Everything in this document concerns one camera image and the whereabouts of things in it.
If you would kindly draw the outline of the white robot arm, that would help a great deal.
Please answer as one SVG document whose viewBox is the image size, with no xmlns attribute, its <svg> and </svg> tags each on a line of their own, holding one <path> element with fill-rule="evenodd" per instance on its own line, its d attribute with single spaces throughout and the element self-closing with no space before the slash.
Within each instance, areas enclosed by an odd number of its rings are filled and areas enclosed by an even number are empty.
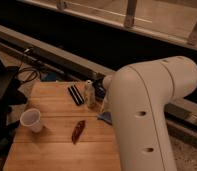
<svg viewBox="0 0 197 171">
<path fill-rule="evenodd" d="M 122 171 L 177 171 L 164 106 L 196 88 L 197 65 L 183 56 L 115 72 L 107 97 Z"/>
</svg>

